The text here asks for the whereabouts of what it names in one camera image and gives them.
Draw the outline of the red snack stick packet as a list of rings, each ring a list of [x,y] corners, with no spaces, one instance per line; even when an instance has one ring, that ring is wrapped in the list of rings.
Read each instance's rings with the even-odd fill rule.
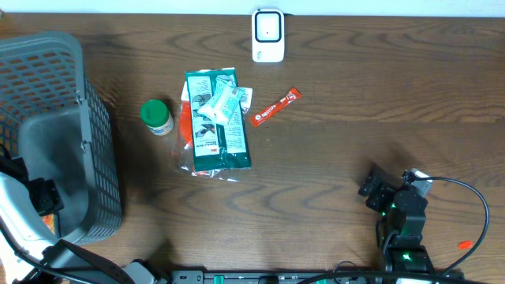
[[[290,103],[296,101],[297,99],[300,99],[301,97],[302,94],[298,91],[298,89],[292,87],[279,101],[270,106],[267,106],[259,113],[251,116],[249,118],[249,121],[254,127],[257,127],[275,116],[280,110],[288,106]]]

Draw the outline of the green grip gloves package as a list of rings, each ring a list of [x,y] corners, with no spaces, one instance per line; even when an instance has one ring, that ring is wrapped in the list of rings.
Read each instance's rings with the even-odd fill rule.
[[[230,121],[224,124],[200,112],[205,103],[216,99],[224,91],[238,89],[235,69],[187,71],[185,77],[191,111],[194,170],[250,168],[241,106],[235,108]]]

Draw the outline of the red dustpan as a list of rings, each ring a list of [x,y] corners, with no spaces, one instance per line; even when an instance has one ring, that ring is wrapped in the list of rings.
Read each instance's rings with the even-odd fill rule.
[[[193,138],[191,136],[190,103],[187,83],[181,91],[181,105],[178,110],[177,136],[170,156],[170,168],[179,174],[199,178],[214,178],[221,181],[240,182],[244,180],[250,168],[217,169],[195,171],[193,161]]]

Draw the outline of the mint green wipes pack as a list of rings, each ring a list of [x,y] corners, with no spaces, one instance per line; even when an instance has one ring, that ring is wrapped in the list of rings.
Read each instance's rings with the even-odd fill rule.
[[[227,125],[236,110],[241,110],[243,88],[236,87],[232,80],[218,77],[214,95],[198,110],[198,114],[209,118],[216,124]]]

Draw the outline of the orange tissue pack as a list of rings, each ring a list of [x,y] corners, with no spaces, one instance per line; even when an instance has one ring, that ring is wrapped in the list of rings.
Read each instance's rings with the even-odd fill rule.
[[[58,215],[57,214],[49,214],[49,215],[42,216],[42,220],[52,234],[55,234],[55,235],[59,234]]]

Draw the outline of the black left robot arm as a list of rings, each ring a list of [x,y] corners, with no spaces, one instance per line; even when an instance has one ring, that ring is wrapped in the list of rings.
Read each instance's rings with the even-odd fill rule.
[[[66,241],[43,218],[64,208],[51,179],[30,179],[1,146],[1,261],[9,283],[168,283],[143,260],[126,267]]]

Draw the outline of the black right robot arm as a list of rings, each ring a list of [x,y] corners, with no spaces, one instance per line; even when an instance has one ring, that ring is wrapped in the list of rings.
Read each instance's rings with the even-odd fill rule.
[[[376,242],[380,266],[388,272],[431,274],[434,268],[421,244],[426,223],[426,195],[433,180],[413,168],[402,175],[400,186],[392,185],[377,174],[370,174],[358,190],[366,206],[378,213]]]

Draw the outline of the white barcode scanner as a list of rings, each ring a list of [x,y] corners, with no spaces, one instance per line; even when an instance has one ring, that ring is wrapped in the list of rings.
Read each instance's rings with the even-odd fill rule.
[[[256,9],[251,16],[252,59],[276,63],[284,59],[285,19],[279,9]]]

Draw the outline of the red sticker on table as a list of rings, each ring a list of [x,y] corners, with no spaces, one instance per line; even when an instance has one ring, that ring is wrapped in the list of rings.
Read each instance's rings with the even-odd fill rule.
[[[473,242],[471,240],[462,241],[458,244],[458,248],[461,250],[471,249],[473,247]]]

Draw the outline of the grey plastic basket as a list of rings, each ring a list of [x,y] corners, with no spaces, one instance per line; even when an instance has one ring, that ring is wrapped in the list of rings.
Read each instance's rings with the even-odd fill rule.
[[[44,32],[1,41],[1,143],[30,178],[51,179],[62,238],[115,234],[122,206],[109,114],[85,76],[77,39]]]

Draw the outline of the black mounting rail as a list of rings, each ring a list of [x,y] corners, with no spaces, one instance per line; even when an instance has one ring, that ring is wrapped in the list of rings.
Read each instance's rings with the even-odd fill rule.
[[[351,284],[351,283],[469,283],[464,278],[435,278],[427,276],[379,276],[364,271],[331,273],[300,271],[230,272],[179,270],[170,273],[171,284]]]

